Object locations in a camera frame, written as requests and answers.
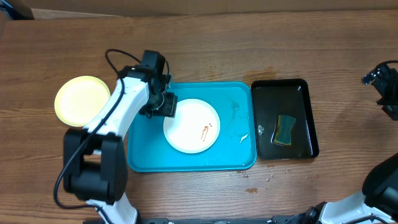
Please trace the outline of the white plate with sauce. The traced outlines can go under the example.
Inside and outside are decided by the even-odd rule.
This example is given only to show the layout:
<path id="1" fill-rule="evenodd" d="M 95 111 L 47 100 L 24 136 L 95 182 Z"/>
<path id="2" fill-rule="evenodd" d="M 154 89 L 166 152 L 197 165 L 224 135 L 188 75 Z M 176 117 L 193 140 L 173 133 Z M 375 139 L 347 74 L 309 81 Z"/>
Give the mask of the white plate with sauce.
<path id="1" fill-rule="evenodd" d="M 209 149 L 220 134 L 220 117 L 214 107 L 198 99 L 177 103 L 173 118 L 163 123 L 164 136 L 176 150 L 196 154 Z"/>

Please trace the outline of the green rimmed plate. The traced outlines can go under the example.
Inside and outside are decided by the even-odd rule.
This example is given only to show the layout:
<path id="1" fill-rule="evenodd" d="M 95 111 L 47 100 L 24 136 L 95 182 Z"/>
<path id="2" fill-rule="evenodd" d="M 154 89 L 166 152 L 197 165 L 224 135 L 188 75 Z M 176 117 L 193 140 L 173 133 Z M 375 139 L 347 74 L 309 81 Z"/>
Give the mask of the green rimmed plate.
<path id="1" fill-rule="evenodd" d="M 101 111 L 109 97 L 110 91 L 104 81 L 92 76 L 76 77 L 57 92 L 55 114 L 69 126 L 84 126 Z"/>

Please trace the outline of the green yellow sponge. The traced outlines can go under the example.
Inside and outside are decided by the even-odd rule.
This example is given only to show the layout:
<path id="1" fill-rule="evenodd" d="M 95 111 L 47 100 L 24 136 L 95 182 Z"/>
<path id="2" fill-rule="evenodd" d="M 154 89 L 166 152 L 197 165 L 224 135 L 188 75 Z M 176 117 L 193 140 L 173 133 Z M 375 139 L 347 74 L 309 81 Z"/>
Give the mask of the green yellow sponge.
<path id="1" fill-rule="evenodd" d="M 295 123 L 296 119 L 293 116 L 286 114 L 278 115 L 272 143 L 280 146 L 290 146 L 292 144 L 292 130 Z"/>

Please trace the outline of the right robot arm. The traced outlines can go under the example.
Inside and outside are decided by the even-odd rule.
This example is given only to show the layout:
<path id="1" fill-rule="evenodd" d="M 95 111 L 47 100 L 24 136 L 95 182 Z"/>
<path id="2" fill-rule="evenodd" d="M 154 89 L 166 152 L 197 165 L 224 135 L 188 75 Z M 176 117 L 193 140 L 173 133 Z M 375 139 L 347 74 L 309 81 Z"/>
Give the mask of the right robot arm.
<path id="1" fill-rule="evenodd" d="M 383 111 L 397 120 L 397 69 L 389 67 L 397 60 L 375 66 L 362 78 L 379 92 L 377 101 Z M 285 223 L 393 223 L 397 222 L 397 154 L 386 159 L 366 177 L 362 190 L 337 202 L 322 202 Z"/>

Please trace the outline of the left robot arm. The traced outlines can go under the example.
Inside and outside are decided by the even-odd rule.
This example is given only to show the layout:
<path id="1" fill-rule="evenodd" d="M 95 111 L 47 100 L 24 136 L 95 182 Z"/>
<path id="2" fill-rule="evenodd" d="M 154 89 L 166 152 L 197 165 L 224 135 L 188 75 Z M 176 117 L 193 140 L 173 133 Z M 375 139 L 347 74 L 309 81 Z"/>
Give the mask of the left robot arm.
<path id="1" fill-rule="evenodd" d="M 116 88 L 102 110 L 82 129 L 64 135 L 53 199 L 65 210 L 94 208 L 100 223 L 139 223 L 125 193 L 124 137 L 138 114 L 173 118 L 178 98 L 167 90 L 172 76 L 159 52 L 145 50 L 136 65 L 115 72 Z"/>

